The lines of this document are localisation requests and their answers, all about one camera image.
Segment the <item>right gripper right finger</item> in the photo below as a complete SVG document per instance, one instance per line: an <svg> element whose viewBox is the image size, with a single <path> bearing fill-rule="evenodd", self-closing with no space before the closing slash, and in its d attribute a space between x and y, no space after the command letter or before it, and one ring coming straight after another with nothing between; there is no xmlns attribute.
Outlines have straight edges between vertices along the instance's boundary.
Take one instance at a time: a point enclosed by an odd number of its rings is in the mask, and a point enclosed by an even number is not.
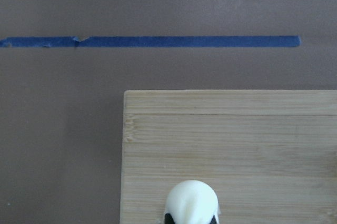
<svg viewBox="0 0 337 224"><path fill-rule="evenodd" d="M210 221L210 224L219 224L219 217L218 215L214 215Z"/></svg>

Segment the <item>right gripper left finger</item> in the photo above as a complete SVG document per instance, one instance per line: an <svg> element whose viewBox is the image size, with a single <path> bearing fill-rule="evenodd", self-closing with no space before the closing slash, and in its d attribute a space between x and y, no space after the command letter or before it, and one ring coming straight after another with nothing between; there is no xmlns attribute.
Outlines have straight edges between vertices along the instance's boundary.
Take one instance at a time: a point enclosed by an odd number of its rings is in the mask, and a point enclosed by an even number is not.
<svg viewBox="0 0 337 224"><path fill-rule="evenodd" d="M164 224L174 224L174 219L170 213L164 215Z"/></svg>

